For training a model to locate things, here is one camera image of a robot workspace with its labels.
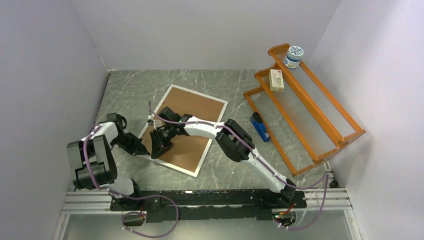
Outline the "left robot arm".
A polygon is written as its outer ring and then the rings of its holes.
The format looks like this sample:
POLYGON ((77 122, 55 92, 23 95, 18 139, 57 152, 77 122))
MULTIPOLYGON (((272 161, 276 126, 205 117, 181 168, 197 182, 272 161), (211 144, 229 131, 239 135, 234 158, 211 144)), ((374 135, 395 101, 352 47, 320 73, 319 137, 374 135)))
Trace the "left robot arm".
POLYGON ((143 206, 143 196, 138 184, 119 175, 112 154, 119 147, 132 156, 150 155, 138 138, 126 132, 127 120, 114 112, 106 120, 96 123, 87 136, 67 145, 71 178, 79 190, 105 190, 112 200, 124 210, 137 210, 143 206))

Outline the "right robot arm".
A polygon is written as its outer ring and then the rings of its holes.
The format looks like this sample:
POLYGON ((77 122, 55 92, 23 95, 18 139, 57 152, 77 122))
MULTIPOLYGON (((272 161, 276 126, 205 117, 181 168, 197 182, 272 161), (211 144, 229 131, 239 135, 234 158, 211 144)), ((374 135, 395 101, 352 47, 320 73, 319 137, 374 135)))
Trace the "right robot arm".
POLYGON ((295 184, 272 167, 259 153, 250 135, 233 119, 213 122, 190 114, 180 116, 169 107, 159 113, 149 111, 164 124, 150 131, 152 159, 157 159, 172 146, 176 136, 195 136, 215 140, 222 152, 232 161, 242 163, 255 171, 275 193, 275 202, 282 208, 288 207, 295 199, 295 184))

